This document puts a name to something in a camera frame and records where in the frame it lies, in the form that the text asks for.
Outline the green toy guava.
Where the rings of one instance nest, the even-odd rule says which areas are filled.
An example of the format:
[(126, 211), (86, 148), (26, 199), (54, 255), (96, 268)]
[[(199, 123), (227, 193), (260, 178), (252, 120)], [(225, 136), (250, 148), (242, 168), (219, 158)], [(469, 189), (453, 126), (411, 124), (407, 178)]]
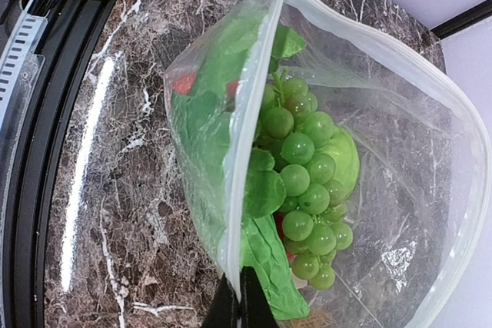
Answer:
[(342, 196), (347, 199), (356, 187), (360, 171), (360, 159), (354, 139), (345, 129), (337, 126), (326, 152), (335, 162), (333, 180), (341, 184)]

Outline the green toy cucumber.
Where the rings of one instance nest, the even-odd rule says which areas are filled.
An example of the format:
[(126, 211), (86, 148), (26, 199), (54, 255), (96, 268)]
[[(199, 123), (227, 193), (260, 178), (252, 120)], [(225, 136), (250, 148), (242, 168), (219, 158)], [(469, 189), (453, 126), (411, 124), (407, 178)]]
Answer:
[[(230, 120), (235, 97), (226, 85), (241, 80), (266, 13), (228, 15), (208, 30), (170, 65), (169, 118), (183, 173), (185, 195), (199, 240), (216, 263), (222, 262), (227, 230), (224, 159), (231, 145)], [(188, 94), (173, 92), (174, 81), (195, 73)]]

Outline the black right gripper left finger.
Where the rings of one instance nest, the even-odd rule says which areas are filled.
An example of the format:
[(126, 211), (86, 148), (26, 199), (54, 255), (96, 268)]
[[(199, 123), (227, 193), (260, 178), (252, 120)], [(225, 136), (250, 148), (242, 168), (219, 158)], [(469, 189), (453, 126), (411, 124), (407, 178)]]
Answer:
[(223, 275), (201, 328), (237, 328), (238, 307), (236, 293)]

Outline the red toy radish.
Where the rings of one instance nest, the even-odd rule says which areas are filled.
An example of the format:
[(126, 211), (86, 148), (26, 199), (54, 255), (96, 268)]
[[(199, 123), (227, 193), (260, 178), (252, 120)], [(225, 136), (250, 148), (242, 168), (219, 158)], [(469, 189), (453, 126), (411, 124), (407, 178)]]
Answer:
[(305, 318), (310, 308), (291, 277), (288, 256), (278, 235), (274, 212), (286, 200), (286, 188), (270, 152), (277, 139), (257, 123), (248, 164), (241, 221), (241, 266), (252, 267), (276, 320)]

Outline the green toy grapes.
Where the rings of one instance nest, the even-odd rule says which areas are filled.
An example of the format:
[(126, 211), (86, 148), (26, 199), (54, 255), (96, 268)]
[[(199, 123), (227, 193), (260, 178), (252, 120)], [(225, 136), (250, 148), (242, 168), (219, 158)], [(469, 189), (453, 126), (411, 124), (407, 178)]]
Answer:
[(348, 198), (333, 180), (335, 162), (326, 152), (337, 125), (319, 110), (308, 83), (286, 70), (270, 74), (258, 122), (278, 140), (270, 152), (280, 161), (275, 170), (286, 188), (276, 212), (284, 215), (284, 235), (295, 255), (291, 274), (316, 290), (328, 290), (335, 280), (333, 260), (353, 242), (344, 222)]

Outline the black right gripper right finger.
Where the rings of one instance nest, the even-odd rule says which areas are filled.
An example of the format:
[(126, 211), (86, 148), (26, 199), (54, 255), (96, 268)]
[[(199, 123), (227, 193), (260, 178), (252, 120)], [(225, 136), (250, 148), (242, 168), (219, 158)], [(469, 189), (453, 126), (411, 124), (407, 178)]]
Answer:
[(279, 327), (253, 267), (243, 267), (241, 271), (239, 312), (242, 328)]

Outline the clear dotted zip top bag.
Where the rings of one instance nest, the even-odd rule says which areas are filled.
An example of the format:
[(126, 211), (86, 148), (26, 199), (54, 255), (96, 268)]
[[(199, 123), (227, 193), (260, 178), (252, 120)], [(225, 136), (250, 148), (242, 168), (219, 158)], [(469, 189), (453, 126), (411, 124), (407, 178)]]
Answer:
[(452, 80), (321, 0), (244, 0), (165, 72), (206, 327), (428, 327), (477, 244), (491, 144)]

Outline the orange toy carrot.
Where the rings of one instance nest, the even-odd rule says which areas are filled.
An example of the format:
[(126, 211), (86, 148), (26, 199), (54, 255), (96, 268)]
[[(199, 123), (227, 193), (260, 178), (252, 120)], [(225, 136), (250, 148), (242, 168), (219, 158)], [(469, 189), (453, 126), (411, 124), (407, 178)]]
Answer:
[[(195, 73), (187, 73), (180, 77), (178, 77), (172, 86), (173, 92), (179, 94), (188, 94), (191, 88), (193, 87), (194, 81), (196, 78)], [(236, 95), (236, 91), (238, 89), (239, 80), (234, 80), (229, 82), (226, 85), (226, 98), (233, 99)]]

